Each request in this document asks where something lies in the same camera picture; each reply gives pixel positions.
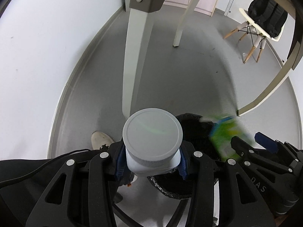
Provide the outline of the green white medicine box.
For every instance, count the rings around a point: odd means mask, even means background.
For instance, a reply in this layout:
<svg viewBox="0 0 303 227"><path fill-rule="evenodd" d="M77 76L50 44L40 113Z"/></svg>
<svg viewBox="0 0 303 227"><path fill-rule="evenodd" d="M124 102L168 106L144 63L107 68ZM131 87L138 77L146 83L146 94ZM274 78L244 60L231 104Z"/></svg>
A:
<svg viewBox="0 0 303 227"><path fill-rule="evenodd" d="M231 140L237 136L249 145L254 144L251 136L234 116L201 117L199 122L205 125L203 151L211 159L226 162L233 159L238 162L241 156L232 148Z"/></svg>

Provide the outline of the white pill bottle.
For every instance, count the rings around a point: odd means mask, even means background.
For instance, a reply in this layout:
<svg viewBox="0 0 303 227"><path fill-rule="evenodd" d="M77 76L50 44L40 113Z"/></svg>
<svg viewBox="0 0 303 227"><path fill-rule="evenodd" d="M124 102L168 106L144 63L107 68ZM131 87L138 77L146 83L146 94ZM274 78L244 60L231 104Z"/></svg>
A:
<svg viewBox="0 0 303 227"><path fill-rule="evenodd" d="M142 109L123 127L127 166L138 177L165 174L181 161L183 131L177 118L166 110Z"/></svg>

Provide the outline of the black trash bin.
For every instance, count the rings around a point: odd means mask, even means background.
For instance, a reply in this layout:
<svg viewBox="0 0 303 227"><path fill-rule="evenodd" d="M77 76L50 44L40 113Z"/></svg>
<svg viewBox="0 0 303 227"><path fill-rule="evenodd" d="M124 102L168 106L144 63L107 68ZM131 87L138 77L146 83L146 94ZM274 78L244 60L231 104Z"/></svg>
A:
<svg viewBox="0 0 303 227"><path fill-rule="evenodd" d="M192 113L178 115L176 119L183 131L180 163L168 173L149 176L147 179L164 196L182 200L192 196L193 153L202 152L213 160L220 160L220 155L209 138L215 123L204 121L201 115Z"/></svg>

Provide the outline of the black trouser legs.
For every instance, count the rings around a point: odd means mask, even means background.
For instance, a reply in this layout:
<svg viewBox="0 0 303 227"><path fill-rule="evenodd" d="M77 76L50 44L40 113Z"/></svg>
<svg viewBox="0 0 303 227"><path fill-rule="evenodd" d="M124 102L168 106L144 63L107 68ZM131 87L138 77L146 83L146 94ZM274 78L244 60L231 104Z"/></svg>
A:
<svg viewBox="0 0 303 227"><path fill-rule="evenodd" d="M105 150L75 150L53 159L45 160L25 160L25 159L11 159L1 161L1 189L10 187L26 180L32 180L35 177L40 177L41 182L39 186L48 184L54 177L56 172L65 164L69 159L73 159L77 163L90 161L94 156L100 155L102 152L107 152L112 158L109 166L109 173L116 177L116 161L121 149L124 145L122 141L116 142ZM119 185L127 185L131 182L120 182Z"/></svg>

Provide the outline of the white left shoe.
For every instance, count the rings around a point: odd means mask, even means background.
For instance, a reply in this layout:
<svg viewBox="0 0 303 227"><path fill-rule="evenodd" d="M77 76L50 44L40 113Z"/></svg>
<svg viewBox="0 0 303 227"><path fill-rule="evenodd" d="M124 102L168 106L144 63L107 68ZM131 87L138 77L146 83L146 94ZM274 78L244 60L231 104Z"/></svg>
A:
<svg viewBox="0 0 303 227"><path fill-rule="evenodd" d="M91 145L94 150L105 150L107 151L114 140L106 133L95 131L91 135Z"/></svg>

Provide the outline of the white chair wooden legs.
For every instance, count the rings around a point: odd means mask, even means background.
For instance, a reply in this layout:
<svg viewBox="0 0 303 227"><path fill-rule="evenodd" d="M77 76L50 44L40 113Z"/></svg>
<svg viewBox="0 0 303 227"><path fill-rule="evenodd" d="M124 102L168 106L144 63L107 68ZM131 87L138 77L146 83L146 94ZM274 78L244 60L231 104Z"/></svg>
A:
<svg viewBox="0 0 303 227"><path fill-rule="evenodd" d="M245 18L245 21L242 24L239 24L234 30L230 31L228 34L226 34L223 39L228 38L235 32L243 32L244 35L238 40L241 41L245 38L246 35L251 36L252 40L252 47L248 54L244 54L242 57L243 63L245 64L250 57L253 55L253 52L256 48L259 48L258 57L256 59L256 62L259 62L262 52L265 49L265 45L268 40L272 40L274 42L278 42L282 36L284 25L281 28L281 31L279 35L276 37L271 37L266 31L264 31L261 26L256 24L252 18L249 17L247 10L244 10L243 8L239 8L239 12L241 15Z"/></svg>

